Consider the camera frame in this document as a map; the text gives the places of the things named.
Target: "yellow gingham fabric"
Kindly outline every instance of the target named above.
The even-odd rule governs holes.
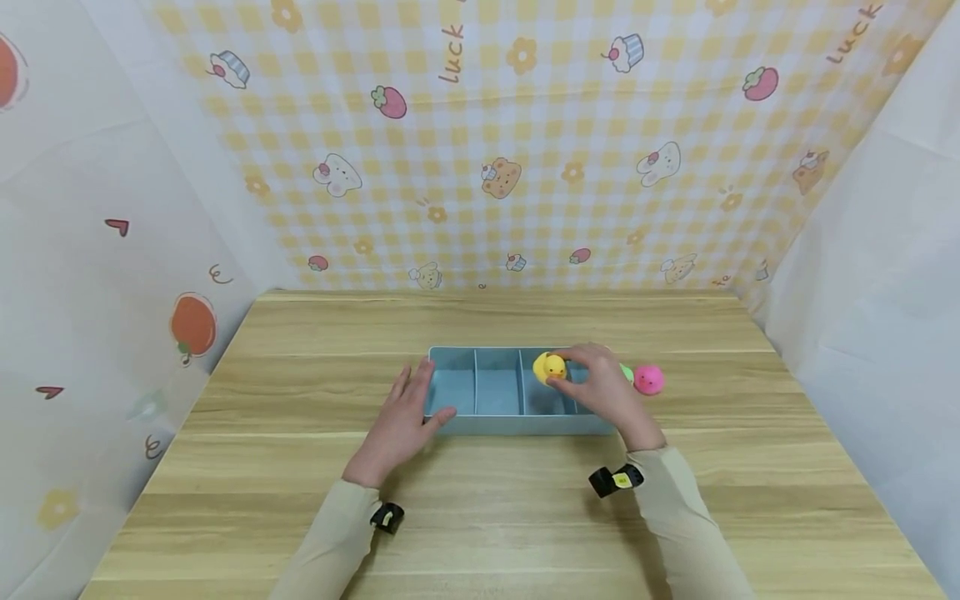
[[[304,287],[727,288],[756,308],[949,1],[145,5]],[[669,142],[679,170],[646,185]],[[509,194],[485,191],[511,163]]]

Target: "hand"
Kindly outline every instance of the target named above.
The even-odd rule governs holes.
[[[410,367],[403,368],[367,438],[347,463],[344,481],[379,488],[391,471],[413,458],[457,415],[457,409],[447,406],[423,422],[423,406],[433,366],[432,361],[423,357],[412,379]]]
[[[639,392],[623,375],[620,361],[609,348],[579,344],[551,353],[587,367],[589,375],[585,383],[557,377],[548,377],[547,383],[616,427],[628,452],[656,450],[666,445],[663,431],[643,407]]]

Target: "beige sleeve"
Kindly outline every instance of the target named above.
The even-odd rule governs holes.
[[[336,600],[370,552],[370,519],[379,491],[340,480],[333,484],[271,600]]]
[[[674,600],[755,598],[680,450],[630,452],[627,460],[643,473],[636,502],[657,537]]]

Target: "wooden table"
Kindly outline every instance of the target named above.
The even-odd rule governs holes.
[[[739,301],[705,292],[319,294],[253,305],[84,600],[264,598],[403,363],[432,345],[592,340],[647,400],[760,598],[942,598]],[[388,485],[353,598],[666,597],[616,437],[446,438]]]

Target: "white curtain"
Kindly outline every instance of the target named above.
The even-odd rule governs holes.
[[[960,7],[770,283],[760,320],[951,598],[960,598]]]
[[[70,598],[258,288],[80,4],[0,35],[0,598]]]

